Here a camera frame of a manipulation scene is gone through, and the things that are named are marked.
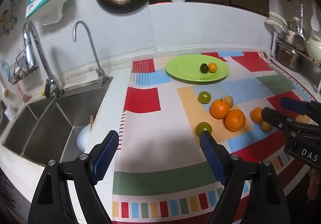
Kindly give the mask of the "dark plum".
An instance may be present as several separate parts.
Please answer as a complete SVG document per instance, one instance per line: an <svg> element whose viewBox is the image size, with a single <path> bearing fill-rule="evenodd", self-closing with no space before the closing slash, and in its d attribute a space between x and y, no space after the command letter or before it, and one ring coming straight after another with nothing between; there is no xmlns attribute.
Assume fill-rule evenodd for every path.
<svg viewBox="0 0 321 224"><path fill-rule="evenodd" d="M202 63L202 64L200 65L200 72L201 72L202 74L207 74L208 71L209 71L208 65L207 65L206 63Z"/></svg>

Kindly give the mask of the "large orange with stem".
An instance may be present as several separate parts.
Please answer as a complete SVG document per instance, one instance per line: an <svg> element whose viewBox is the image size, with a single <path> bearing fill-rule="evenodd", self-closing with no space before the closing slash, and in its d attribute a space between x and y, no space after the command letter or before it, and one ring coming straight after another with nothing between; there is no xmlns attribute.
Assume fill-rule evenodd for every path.
<svg viewBox="0 0 321 224"><path fill-rule="evenodd" d="M210 106L210 113L216 119L224 119L229 111L230 105L223 98L213 101Z"/></svg>

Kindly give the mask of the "white spoon hanging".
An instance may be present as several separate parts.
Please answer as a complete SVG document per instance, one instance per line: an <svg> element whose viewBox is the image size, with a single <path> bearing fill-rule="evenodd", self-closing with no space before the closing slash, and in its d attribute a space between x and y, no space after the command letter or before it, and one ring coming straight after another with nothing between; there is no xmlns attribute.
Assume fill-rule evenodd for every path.
<svg viewBox="0 0 321 224"><path fill-rule="evenodd" d="M317 18L317 13L316 13L316 6L314 4L314 1L311 1L312 5L312 16L311 16L311 29L313 29L315 32L319 32L319 21Z"/></svg>

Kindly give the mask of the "green fruit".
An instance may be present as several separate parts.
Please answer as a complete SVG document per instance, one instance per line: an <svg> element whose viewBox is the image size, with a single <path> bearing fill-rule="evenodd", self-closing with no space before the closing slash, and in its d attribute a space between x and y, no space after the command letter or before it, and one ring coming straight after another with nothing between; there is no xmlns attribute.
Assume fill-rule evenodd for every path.
<svg viewBox="0 0 321 224"><path fill-rule="evenodd" d="M199 94L198 94L198 100L200 103L202 104L208 104L210 103L211 101L211 94L207 91L201 91Z"/></svg>
<svg viewBox="0 0 321 224"><path fill-rule="evenodd" d="M212 133L212 126L207 122L200 122L195 127L195 134L199 137L202 132L208 131Z"/></svg>

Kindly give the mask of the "stainless steel sink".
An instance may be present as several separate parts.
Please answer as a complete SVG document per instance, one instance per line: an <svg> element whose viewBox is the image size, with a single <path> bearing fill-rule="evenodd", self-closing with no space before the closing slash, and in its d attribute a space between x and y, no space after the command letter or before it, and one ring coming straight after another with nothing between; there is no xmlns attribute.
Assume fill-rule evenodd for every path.
<svg viewBox="0 0 321 224"><path fill-rule="evenodd" d="M97 83L66 91L60 98L28 104L3 146L42 166L51 159L73 161L82 153L77 137L90 124L90 116L97 115L107 89Z"/></svg>

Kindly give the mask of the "white teapot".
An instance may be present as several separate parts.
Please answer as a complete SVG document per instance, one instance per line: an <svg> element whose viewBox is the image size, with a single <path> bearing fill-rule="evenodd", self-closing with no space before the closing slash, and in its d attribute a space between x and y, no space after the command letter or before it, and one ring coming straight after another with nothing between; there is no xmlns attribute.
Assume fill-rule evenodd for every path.
<svg viewBox="0 0 321 224"><path fill-rule="evenodd" d="M311 34L306 43L306 51L316 63L321 63L321 42L320 37Z"/></svg>

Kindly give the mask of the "green plate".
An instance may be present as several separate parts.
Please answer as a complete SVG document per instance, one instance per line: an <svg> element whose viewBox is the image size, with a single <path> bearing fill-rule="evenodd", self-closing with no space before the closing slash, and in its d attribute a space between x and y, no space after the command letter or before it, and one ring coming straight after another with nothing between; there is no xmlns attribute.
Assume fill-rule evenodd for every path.
<svg viewBox="0 0 321 224"><path fill-rule="evenodd" d="M202 73L201 66L215 63L216 72ZM181 55L169 60L165 65L166 72L179 80L209 83L220 81L227 77L230 72L226 62L207 55Z"/></svg>

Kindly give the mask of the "small tan fruit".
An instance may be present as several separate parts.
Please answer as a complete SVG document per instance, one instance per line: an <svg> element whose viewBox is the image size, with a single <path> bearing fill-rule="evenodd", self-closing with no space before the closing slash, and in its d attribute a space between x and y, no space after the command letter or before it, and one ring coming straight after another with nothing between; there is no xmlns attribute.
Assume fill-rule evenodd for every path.
<svg viewBox="0 0 321 224"><path fill-rule="evenodd" d="M233 107L234 102L233 102L233 97L232 96L226 95L224 97L224 100L229 104L229 108Z"/></svg>

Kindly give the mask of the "thin gooseneck faucet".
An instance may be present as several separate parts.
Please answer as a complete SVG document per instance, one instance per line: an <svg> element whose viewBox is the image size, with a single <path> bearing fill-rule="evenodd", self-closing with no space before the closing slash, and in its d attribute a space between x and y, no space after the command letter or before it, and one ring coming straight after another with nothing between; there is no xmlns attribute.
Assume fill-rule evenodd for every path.
<svg viewBox="0 0 321 224"><path fill-rule="evenodd" d="M93 52L93 55L94 55L94 58L95 58L95 61L96 61L96 64L97 64L97 69L96 69L96 73L97 73L97 76L98 76L98 82L100 85L107 85L111 80L107 77L105 71L103 70L101 64L100 64L100 61L99 61L99 58L97 56L97 52L96 52L96 49L95 49L95 45L93 43L93 39L92 39L92 36L91 36L91 32L88 28L88 25L80 20L80 21L77 21L74 26L73 26L73 30L72 30L72 38L73 38L73 42L76 42L77 41L77 26L78 25L83 25L83 27L85 28L87 34L88 34L88 37L89 37L89 42L90 42L90 46L91 46L91 49L92 49L92 52Z"/></svg>

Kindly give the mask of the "steel spatula hanging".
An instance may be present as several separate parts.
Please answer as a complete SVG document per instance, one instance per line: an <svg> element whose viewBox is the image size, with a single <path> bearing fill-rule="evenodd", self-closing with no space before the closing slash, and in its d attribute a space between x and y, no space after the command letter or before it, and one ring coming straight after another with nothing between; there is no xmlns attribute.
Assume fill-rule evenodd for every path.
<svg viewBox="0 0 321 224"><path fill-rule="evenodd" d="M299 31L295 33L293 36L293 46L297 48L301 52L305 52L306 47L306 38L303 34L303 17L304 17L304 7L303 1L300 0L300 23L299 23Z"/></svg>

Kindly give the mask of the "colourful patterned table mat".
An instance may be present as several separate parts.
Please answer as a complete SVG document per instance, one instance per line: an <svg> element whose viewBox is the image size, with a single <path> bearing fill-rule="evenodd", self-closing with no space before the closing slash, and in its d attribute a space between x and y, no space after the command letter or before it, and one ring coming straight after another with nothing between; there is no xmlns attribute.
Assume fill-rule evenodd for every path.
<svg viewBox="0 0 321 224"><path fill-rule="evenodd" d="M313 95L264 52L207 52L227 63L226 78L213 84L185 83L165 70L169 57L133 64L119 127L112 195L114 223L206 223L223 187L214 179L195 127L212 126L212 136L249 162L269 159L284 193L290 193L308 166L283 151L281 131L263 132L250 117L255 107L280 110L280 99L310 101ZM211 101L202 104L198 94ZM229 131L210 113L213 101L232 96L245 126Z"/></svg>

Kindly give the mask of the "small orange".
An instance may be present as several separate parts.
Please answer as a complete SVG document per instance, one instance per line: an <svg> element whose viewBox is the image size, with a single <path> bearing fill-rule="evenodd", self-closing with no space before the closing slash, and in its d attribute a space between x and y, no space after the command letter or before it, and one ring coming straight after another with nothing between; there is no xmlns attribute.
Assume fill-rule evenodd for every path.
<svg viewBox="0 0 321 224"><path fill-rule="evenodd" d="M216 73L217 70L218 70L218 66L216 63L214 63L214 62L208 63L208 71L210 73Z"/></svg>
<svg viewBox="0 0 321 224"><path fill-rule="evenodd" d="M251 111L251 119L254 123L256 124L260 124L263 119L261 116L261 112L262 112L262 108L261 107L255 107L252 111Z"/></svg>

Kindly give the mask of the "steel pot on rack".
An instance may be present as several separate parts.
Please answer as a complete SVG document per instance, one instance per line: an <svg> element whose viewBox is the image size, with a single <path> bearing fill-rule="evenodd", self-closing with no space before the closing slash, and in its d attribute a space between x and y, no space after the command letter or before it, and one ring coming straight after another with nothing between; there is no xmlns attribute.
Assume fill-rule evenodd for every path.
<svg viewBox="0 0 321 224"><path fill-rule="evenodd" d="M275 54L276 60L284 67L295 72L301 71L304 58L295 48L282 42L277 42Z"/></svg>

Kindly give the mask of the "white bowl in sink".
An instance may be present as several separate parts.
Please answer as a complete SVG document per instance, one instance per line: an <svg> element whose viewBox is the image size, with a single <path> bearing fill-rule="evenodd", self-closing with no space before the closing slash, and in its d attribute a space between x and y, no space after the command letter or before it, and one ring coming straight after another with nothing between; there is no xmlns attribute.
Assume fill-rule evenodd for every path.
<svg viewBox="0 0 321 224"><path fill-rule="evenodd" d="M81 152L84 152L89 142L90 137L90 125L85 126L77 137L77 146Z"/></svg>

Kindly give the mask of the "large orange front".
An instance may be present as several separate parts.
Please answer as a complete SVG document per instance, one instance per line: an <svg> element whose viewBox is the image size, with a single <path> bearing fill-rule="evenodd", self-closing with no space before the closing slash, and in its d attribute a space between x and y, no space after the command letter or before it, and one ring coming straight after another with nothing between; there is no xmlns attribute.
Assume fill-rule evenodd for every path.
<svg viewBox="0 0 321 224"><path fill-rule="evenodd" d="M225 126L231 132L240 131L246 123L244 113L239 109L230 110L225 117Z"/></svg>

